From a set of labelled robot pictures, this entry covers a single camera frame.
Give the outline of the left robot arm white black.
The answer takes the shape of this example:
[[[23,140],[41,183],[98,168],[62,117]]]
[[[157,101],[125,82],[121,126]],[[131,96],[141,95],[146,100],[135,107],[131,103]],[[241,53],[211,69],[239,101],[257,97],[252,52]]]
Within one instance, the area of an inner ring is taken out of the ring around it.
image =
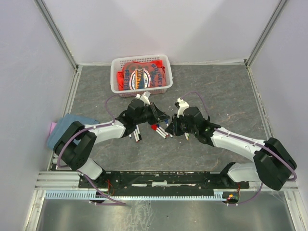
[[[105,170],[90,158],[94,145],[127,137],[138,131],[140,124],[157,125],[169,118],[155,103],[133,99],[126,110],[107,123],[72,114],[65,115],[52,132],[55,141],[49,141],[48,144],[59,161],[63,161],[71,170],[87,176],[94,187],[100,188],[105,185],[106,176]]]

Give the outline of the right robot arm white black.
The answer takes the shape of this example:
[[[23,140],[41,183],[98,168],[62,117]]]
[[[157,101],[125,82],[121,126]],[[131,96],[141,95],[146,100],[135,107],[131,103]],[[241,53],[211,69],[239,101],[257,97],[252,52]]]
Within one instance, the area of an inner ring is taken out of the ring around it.
[[[220,176],[225,188],[242,181],[259,181],[279,191],[283,185],[296,180],[297,165],[276,138],[258,140],[231,132],[204,118],[198,107],[179,105],[167,132],[175,136],[193,135],[200,143],[222,148],[245,157],[246,164],[231,163]]]

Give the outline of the white marker red eraser cap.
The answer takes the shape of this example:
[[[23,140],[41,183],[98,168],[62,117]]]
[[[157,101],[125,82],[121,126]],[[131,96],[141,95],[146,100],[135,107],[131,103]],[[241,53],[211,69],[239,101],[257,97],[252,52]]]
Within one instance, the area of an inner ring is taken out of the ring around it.
[[[159,124],[156,125],[156,130],[158,130],[161,134],[163,134],[165,137],[168,136],[168,134],[163,130],[163,128],[161,126],[159,126]]]

